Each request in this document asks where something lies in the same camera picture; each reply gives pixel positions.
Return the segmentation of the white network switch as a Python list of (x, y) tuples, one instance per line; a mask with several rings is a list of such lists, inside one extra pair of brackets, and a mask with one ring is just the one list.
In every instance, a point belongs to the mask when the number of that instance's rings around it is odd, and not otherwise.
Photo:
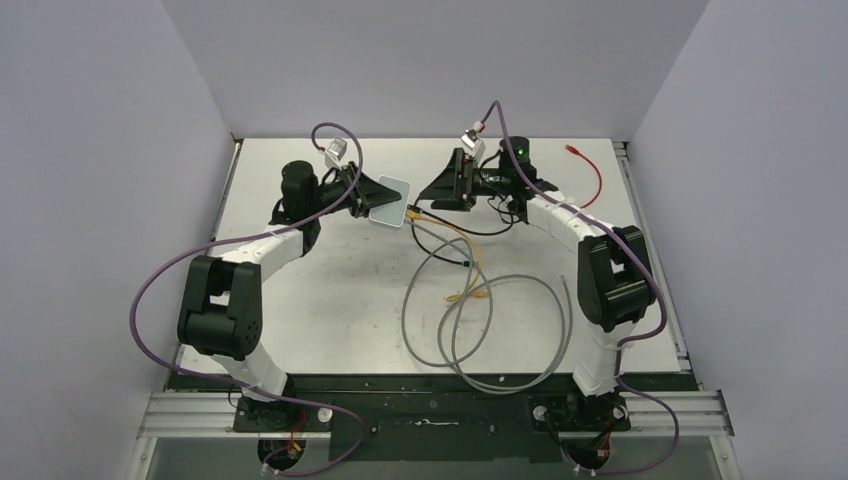
[(392, 197), (388, 202), (372, 208), (368, 220), (380, 227), (399, 230), (405, 223), (412, 185), (406, 180), (387, 175), (381, 175), (377, 182), (381, 187), (386, 187)]

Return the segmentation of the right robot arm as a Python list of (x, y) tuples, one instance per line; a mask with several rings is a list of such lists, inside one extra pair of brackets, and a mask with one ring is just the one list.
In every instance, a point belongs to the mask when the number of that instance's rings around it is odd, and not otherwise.
[(660, 298), (643, 232), (599, 220), (569, 201), (541, 178), (523, 136), (500, 140), (493, 161), (455, 149), (418, 197), (436, 210), (457, 212), (470, 211), (480, 197), (506, 197), (514, 218), (547, 233), (571, 254), (590, 340), (573, 371), (580, 391), (567, 398), (565, 411), (573, 425), (594, 426), (606, 412), (601, 396), (619, 387), (625, 346), (640, 338), (636, 324)]

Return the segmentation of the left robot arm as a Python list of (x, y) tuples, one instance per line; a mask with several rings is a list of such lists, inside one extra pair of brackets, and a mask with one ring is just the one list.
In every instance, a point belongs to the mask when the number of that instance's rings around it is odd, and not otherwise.
[(295, 423), (298, 403), (284, 394), (288, 375), (261, 342), (263, 283), (312, 250), (321, 232), (320, 211), (346, 210), (398, 228), (411, 193), (409, 182), (372, 179), (354, 163), (338, 168), (329, 183), (321, 183), (303, 160), (286, 164), (281, 176), (281, 198), (263, 238), (192, 259), (177, 324), (179, 342), (221, 365), (244, 395), (261, 402), (259, 417), (276, 431)]

